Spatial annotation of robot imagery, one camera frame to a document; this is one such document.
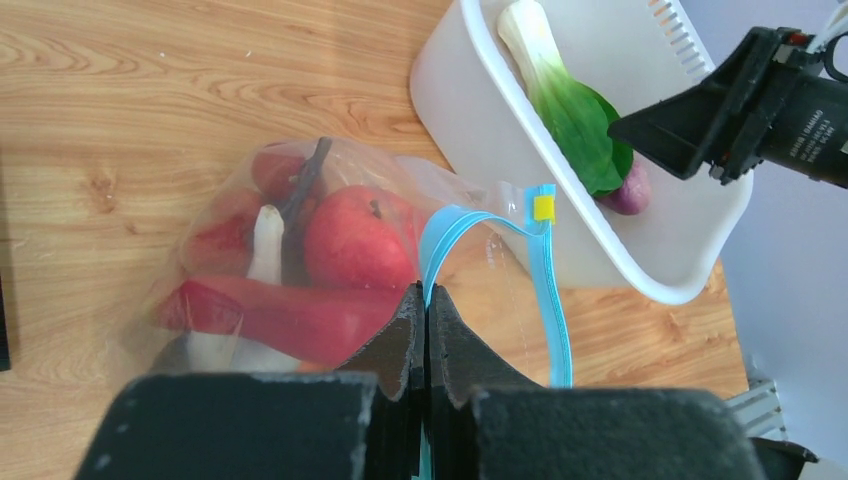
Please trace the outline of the white toy garlic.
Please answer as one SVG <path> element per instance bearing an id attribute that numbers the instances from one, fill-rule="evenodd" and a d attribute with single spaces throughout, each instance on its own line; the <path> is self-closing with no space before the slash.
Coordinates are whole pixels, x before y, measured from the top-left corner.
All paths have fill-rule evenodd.
<path id="1" fill-rule="evenodd" d="M 253 253 L 247 271 L 252 280 L 272 285 L 282 283 L 282 241 L 285 222 L 273 205 L 264 205 L 255 220 Z M 244 321 L 239 319 L 224 334 L 189 333 L 185 351 L 192 371 L 292 372 L 301 361 L 243 337 Z"/>

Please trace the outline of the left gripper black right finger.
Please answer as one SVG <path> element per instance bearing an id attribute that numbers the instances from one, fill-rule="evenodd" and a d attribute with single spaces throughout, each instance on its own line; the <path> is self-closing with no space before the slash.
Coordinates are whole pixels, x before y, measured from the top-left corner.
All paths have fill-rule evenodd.
<path id="1" fill-rule="evenodd" d="M 436 479 L 757 479 L 756 451 L 705 390 L 545 388 L 496 354 L 436 287 L 427 311 Z"/>

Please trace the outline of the red toy chili pepper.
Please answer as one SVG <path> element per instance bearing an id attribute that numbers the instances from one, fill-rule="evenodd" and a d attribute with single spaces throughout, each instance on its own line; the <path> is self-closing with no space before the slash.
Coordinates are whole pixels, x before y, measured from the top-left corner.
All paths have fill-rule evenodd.
<path id="1" fill-rule="evenodd" d="M 272 285 L 221 274 L 185 280 L 155 310 L 170 329 L 237 334 L 309 363 L 338 366 L 393 317 L 402 289 Z"/>

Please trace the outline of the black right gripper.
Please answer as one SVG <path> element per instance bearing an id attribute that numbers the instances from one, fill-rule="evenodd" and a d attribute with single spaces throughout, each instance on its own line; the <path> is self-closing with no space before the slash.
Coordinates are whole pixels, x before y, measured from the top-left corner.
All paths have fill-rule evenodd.
<path id="1" fill-rule="evenodd" d="M 707 164 L 727 185 L 768 161 L 845 188 L 847 75 L 834 54 L 846 37 L 844 27 L 822 36 L 753 27 L 706 80 L 613 121 L 607 134 L 680 180 Z"/>

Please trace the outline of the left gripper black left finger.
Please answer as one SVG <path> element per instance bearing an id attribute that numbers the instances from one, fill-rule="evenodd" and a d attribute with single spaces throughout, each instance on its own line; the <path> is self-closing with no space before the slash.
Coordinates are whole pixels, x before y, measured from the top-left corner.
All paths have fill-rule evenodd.
<path id="1" fill-rule="evenodd" d="M 414 285 L 337 370 L 139 377 L 112 401 L 76 477 L 422 479 L 424 325 Z"/>

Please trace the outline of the clear zip top bag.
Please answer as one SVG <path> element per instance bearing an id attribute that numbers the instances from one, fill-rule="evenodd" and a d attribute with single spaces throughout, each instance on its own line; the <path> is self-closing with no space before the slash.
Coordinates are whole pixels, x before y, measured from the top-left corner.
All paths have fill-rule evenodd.
<path id="1" fill-rule="evenodd" d="M 333 192 L 354 185 L 377 187 L 406 199 L 422 213 L 419 278 L 397 288 L 404 293 L 414 285 L 422 288 L 421 411 L 426 439 L 426 475 L 422 479 L 436 479 L 430 469 L 427 437 L 427 311 L 434 288 L 445 288 L 465 325 L 518 372 L 545 388 L 571 384 L 570 342 L 553 275 L 552 186 L 521 189 L 502 183 L 480 189 L 426 161 L 390 156 L 347 140 L 323 137 L 285 144 L 302 148 L 309 157 L 288 203 L 281 208 L 269 204 L 279 210 L 285 222 L 279 285 L 354 289 L 316 285 L 305 267 L 305 230 L 314 211 Z M 154 374 L 328 373 L 339 369 L 380 331 L 338 366 L 296 358 L 301 366 L 292 372 L 190 370 L 186 335 L 200 332 L 162 326 L 155 310 L 185 280 L 213 274 L 189 274 L 179 261 L 179 248 L 196 220 L 171 250 L 166 269 L 142 306 L 145 324 L 164 340 Z"/>

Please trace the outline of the red toy apple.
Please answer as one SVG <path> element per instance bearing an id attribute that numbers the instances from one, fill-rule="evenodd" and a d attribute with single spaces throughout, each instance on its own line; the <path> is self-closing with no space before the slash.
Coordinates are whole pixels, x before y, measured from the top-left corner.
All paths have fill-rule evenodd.
<path id="1" fill-rule="evenodd" d="M 328 195 L 304 234 L 306 271 L 316 285 L 404 288 L 419 278 L 418 238 L 424 218 L 397 194 L 354 185 Z"/>

